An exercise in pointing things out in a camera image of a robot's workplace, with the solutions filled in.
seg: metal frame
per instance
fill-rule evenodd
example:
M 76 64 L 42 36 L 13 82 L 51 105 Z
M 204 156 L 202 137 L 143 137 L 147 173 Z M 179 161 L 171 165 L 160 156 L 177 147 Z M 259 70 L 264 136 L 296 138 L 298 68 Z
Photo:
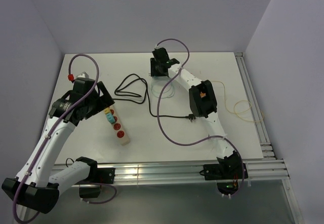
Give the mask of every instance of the metal frame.
M 253 91 L 247 68 L 244 63 L 243 53 L 235 53 L 237 66 L 242 77 L 242 82 L 252 107 L 252 115 L 255 121 L 262 119 L 256 96 Z M 290 177 L 283 160 L 277 160 L 273 152 L 264 122 L 255 123 L 259 136 L 263 159 L 244 163 L 247 166 L 249 178 L 246 179 L 248 186 L 251 181 L 282 180 L 287 200 L 292 211 L 294 222 L 303 224 L 304 220 L 298 207 L 297 200 L 291 188 Z M 98 164 L 99 168 L 115 168 L 114 185 L 153 185 L 153 184 L 184 184 L 184 183 L 206 183 L 199 171 L 204 164 L 217 163 L 217 161 L 189 161 L 189 162 L 154 162 L 154 163 L 132 163 L 132 164 Z M 55 165 L 52 174 L 66 168 L 65 165 Z

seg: black cable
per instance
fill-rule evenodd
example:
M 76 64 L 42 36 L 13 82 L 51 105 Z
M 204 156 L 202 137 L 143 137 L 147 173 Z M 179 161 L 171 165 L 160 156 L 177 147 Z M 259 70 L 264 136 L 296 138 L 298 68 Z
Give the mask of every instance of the black cable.
M 67 165 L 67 160 L 69 160 L 69 159 L 74 163 L 74 160 L 73 160 L 72 158 L 66 158 L 66 160 L 65 160 L 65 165 L 66 165 L 66 167 L 69 167 L 69 166 Z
M 137 79 L 134 79 L 133 81 L 129 82 L 127 85 L 125 85 L 124 87 L 122 87 L 122 85 L 124 84 L 124 82 L 129 77 L 131 77 L 131 76 L 136 76 Z M 128 86 L 130 86 L 131 84 L 133 84 L 133 83 L 135 83 L 137 81 L 141 81 L 145 85 L 144 97 L 142 95 L 140 95 L 140 94 L 137 94 L 137 93 L 134 93 L 134 92 L 131 92 L 131 91 L 123 91 Z M 146 101 L 146 97 L 147 97 L 147 99 L 148 99 L 148 110 L 149 110 L 149 112 L 150 112 L 150 114 L 151 114 L 152 117 L 155 117 L 155 118 L 157 117 L 156 115 L 154 115 L 152 113 L 152 110 L 151 110 L 151 100 L 150 100 L 150 96 L 149 96 L 149 93 L 148 93 L 148 83 L 147 83 L 147 81 L 144 78 L 139 77 L 137 74 L 132 73 L 132 74 L 129 74 L 128 76 L 126 76 L 123 79 L 123 81 L 121 82 L 121 84 L 116 88 L 116 90 L 114 91 L 114 94 L 116 96 L 129 96 L 129 97 L 137 97 L 137 98 L 143 97 L 143 100 L 142 101 L 134 101 L 134 100 L 131 100 L 131 99 L 113 98 L 113 100 L 116 100 L 116 101 L 131 101 L 131 102 L 134 102 L 136 104 L 143 104 Z M 160 115 L 160 117 L 174 118 L 174 119 L 191 119 L 191 120 L 194 120 L 195 119 L 195 116 L 192 115 L 192 114 L 189 114 L 188 116 Z

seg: gray wall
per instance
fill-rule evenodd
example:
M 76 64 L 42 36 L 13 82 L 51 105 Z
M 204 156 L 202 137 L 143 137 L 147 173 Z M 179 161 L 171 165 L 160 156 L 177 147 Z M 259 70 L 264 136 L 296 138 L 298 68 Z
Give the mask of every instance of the gray wall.
M 246 63 L 307 223 L 323 223 L 324 0 L 271 0 Z
M 192 51 L 244 51 L 269 1 L 33 0 L 64 53 L 148 52 L 168 37 Z
M 31 0 L 0 0 L 0 182 L 15 177 L 38 141 L 62 60 Z M 12 201 L 0 191 L 0 222 Z

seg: red circle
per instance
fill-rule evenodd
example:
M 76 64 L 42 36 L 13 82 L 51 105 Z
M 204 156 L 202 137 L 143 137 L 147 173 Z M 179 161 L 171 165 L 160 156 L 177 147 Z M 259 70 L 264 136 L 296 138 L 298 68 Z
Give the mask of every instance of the red circle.
M 122 126 L 119 123 L 113 125 L 114 130 L 119 130 Z
M 123 138 L 123 136 L 125 135 L 124 131 L 120 130 L 117 132 L 117 137 L 118 138 Z

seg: purple cable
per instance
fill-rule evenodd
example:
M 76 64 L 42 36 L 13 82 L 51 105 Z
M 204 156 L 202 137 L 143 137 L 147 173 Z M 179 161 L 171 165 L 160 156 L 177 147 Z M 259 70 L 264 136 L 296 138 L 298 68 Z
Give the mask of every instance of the purple cable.
M 240 191 L 240 189 L 241 189 L 242 186 L 243 186 L 243 183 L 244 183 L 244 176 L 245 176 L 245 170 L 244 170 L 243 160 L 242 160 L 242 157 L 241 157 L 240 153 L 238 152 L 238 150 L 237 150 L 237 148 L 234 146 L 234 144 L 233 144 L 231 141 L 229 141 L 229 139 L 225 138 L 225 137 L 222 136 L 222 135 L 211 135 L 211 136 L 208 136 L 208 137 L 206 137 L 206 138 L 203 138 L 203 139 L 198 140 L 198 141 L 193 142 L 193 143 L 189 143 L 189 144 L 182 144 L 182 143 L 178 143 L 178 142 L 172 140 L 171 138 L 169 138 L 169 137 L 167 136 L 166 132 L 164 131 L 163 127 L 162 127 L 162 124 L 161 124 L 161 121 L 160 121 L 160 118 L 159 118 L 159 114 L 160 114 L 159 111 L 160 111 L 160 103 L 161 103 L 161 98 L 162 98 L 162 95 L 163 95 L 163 91 L 164 91 L 164 90 L 166 89 L 166 87 L 167 87 L 167 86 L 168 86 L 168 85 L 169 85 L 173 80 L 175 80 L 175 78 L 176 78 L 176 77 L 181 73 L 181 70 L 182 70 L 183 66 L 188 62 L 189 57 L 190 57 L 190 52 L 189 52 L 188 47 L 187 47 L 187 46 L 186 46 L 182 41 L 180 41 L 180 40 L 178 40 L 178 39 L 175 39 L 175 38 L 164 39 L 164 40 L 160 41 L 160 42 L 157 44 L 157 46 L 160 45 L 160 44 L 163 43 L 163 42 L 166 42 L 166 41 L 176 41 L 176 42 L 181 43 L 181 44 L 186 48 L 187 53 L 188 53 L 188 56 L 187 56 L 186 60 L 184 61 L 184 63 L 181 65 L 181 67 L 180 67 L 180 69 L 179 69 L 179 72 L 178 72 L 174 77 L 172 77 L 172 78 L 171 78 L 171 79 L 170 79 L 170 80 L 169 80 L 169 81 L 168 81 L 168 82 L 163 86 L 163 88 L 162 88 L 162 90 L 161 90 L 161 92 L 160 92 L 160 95 L 159 95 L 159 97 L 158 97 L 158 101 L 157 101 L 157 109 L 156 109 L 156 116 L 157 116 L 157 123 L 158 123 L 158 126 L 159 126 L 159 128 L 160 128 L 162 134 L 164 135 L 164 137 L 165 137 L 168 141 L 170 141 L 170 142 L 173 143 L 173 144 L 179 145 L 179 146 L 191 146 L 191 145 L 199 144 L 199 143 L 201 143 L 201 142 L 203 142 L 203 141 L 205 141 L 205 140 L 212 139 L 212 138 L 221 138 L 221 139 L 224 139 L 227 143 L 229 143 L 229 144 L 233 147 L 233 149 L 237 152 L 237 154 L 238 154 L 238 156 L 239 156 L 239 158 L 240 158 L 240 161 L 241 161 L 241 167 L 242 167 L 242 176 L 243 176 L 243 177 L 242 177 L 241 185 L 240 185 L 240 187 L 238 188 L 238 190 L 233 194 L 233 196 L 234 196 L 234 195 L 236 195 L 236 194 Z
M 69 107 L 69 109 L 58 118 L 58 120 L 55 122 L 55 124 L 49 130 L 48 136 L 51 136 L 52 135 L 52 133 L 54 132 L 54 130 L 56 129 L 56 127 L 59 125 L 59 123 L 61 122 L 61 120 L 66 115 L 68 115 L 80 102 L 82 102 L 85 98 L 87 98 L 90 95 L 90 93 L 93 92 L 93 90 L 95 89 L 95 87 L 97 85 L 97 82 L 98 82 L 98 79 L 99 79 L 99 67 L 98 67 L 97 62 L 92 57 L 90 57 L 89 55 L 86 55 L 86 54 L 76 54 L 76 55 L 74 55 L 73 58 L 70 61 L 70 64 L 69 64 L 69 69 L 68 69 L 69 74 L 71 74 L 71 65 L 72 65 L 74 59 L 77 58 L 77 57 L 79 57 L 79 56 L 87 57 L 91 61 L 93 61 L 94 65 L 96 67 L 96 71 L 97 71 L 95 82 L 92 85 L 92 87 L 90 88 L 90 90 L 82 98 L 80 98 L 80 100 L 78 100 L 71 107 Z M 39 159 L 39 157 L 40 157 L 43 149 L 45 148 L 45 145 L 47 144 L 48 140 L 49 140 L 48 138 L 45 138 L 44 141 L 42 142 L 40 148 L 38 149 L 38 151 L 37 151 L 37 153 L 35 155 L 35 158 L 32 160 L 32 162 L 31 162 L 31 164 L 30 164 L 30 166 L 29 166 L 29 168 L 27 170 L 28 173 L 31 173 L 31 170 L 33 169 L 33 167 L 35 166 L 37 160 Z M 23 179 L 21 180 L 21 182 L 20 182 L 20 184 L 19 184 L 19 186 L 17 188 L 17 191 L 15 193 L 14 201 L 13 201 L 12 211 L 13 211 L 14 219 L 16 220 L 16 222 L 18 222 L 20 224 L 30 223 L 31 221 L 33 221 L 39 215 L 39 212 L 37 212 L 35 216 L 33 216 L 31 219 L 26 220 L 26 221 L 21 220 L 18 217 L 18 215 L 17 215 L 17 201 L 18 201 L 18 196 L 19 196 L 19 193 L 21 191 L 21 188 L 23 187 L 24 183 L 26 183 L 28 177 L 29 177 L 29 175 L 25 175 L 23 177 Z
M 100 201 L 100 202 L 94 202 L 94 201 L 89 201 L 89 200 L 85 200 L 85 199 L 82 199 L 82 201 L 88 203 L 88 204 L 93 204 L 93 205 L 101 205 L 101 204 L 105 204 L 109 201 L 111 201 L 113 198 L 115 198 L 116 194 L 117 194 L 117 189 L 115 188 L 115 186 L 112 186 L 110 184 L 107 184 L 107 183 L 94 183 L 94 182 L 85 182 L 85 184 L 92 184 L 92 185 L 99 185 L 99 186 L 107 186 L 107 187 L 110 187 L 114 190 L 114 194 L 112 197 L 110 197 L 108 200 L 105 200 L 105 201 Z

